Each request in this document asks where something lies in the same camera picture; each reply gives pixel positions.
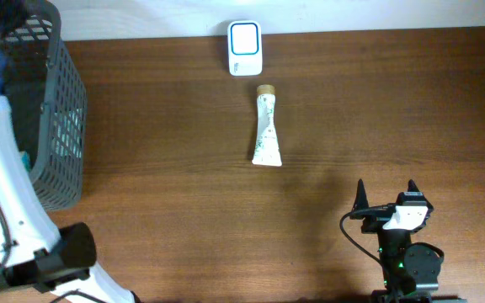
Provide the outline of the white floral cream tube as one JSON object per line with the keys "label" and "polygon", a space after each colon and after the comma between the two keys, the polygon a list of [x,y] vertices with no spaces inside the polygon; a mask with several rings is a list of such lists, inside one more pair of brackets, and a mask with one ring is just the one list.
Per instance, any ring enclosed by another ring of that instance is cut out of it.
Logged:
{"label": "white floral cream tube", "polygon": [[274,124],[275,87],[263,84],[257,87],[257,137],[252,164],[281,167],[280,146]]}

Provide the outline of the teal tissue packet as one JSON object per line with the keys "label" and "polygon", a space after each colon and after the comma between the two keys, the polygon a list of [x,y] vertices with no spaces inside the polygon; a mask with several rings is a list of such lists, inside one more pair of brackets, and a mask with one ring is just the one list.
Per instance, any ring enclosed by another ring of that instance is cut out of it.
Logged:
{"label": "teal tissue packet", "polygon": [[21,151],[19,153],[19,155],[20,155],[20,160],[23,163],[25,170],[27,172],[30,172],[31,171],[31,160],[30,160],[29,153],[26,152],[26,151]]}

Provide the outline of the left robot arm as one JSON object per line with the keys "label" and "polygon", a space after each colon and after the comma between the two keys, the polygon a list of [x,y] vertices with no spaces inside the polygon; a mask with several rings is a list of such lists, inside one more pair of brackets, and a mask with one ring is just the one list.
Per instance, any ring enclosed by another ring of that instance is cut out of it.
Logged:
{"label": "left robot arm", "polygon": [[93,234],[54,210],[83,191],[88,99],[48,1],[0,1],[0,293],[135,302],[101,267]]}

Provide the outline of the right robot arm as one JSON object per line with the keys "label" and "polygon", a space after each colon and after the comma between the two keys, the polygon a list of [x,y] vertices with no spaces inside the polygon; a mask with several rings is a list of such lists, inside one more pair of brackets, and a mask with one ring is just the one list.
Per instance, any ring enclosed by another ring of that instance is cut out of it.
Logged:
{"label": "right robot arm", "polygon": [[368,252],[352,237],[360,251],[377,261],[384,280],[384,290],[374,290],[371,302],[431,302],[439,288],[438,276],[444,262],[444,252],[426,242],[413,242],[411,235],[421,231],[430,218],[434,206],[425,198],[413,180],[408,189],[398,194],[394,203],[371,206],[364,183],[357,183],[352,210],[343,216],[361,220],[363,234],[378,238],[378,254]]}

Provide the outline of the grey plastic mesh basket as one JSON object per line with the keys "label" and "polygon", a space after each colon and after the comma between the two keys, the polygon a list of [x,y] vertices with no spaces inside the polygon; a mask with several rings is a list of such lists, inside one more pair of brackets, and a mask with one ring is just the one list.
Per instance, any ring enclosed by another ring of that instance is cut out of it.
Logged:
{"label": "grey plastic mesh basket", "polygon": [[5,93],[19,150],[47,211],[81,198],[88,99],[61,37],[61,16],[48,1],[28,1],[26,21],[4,40]]}

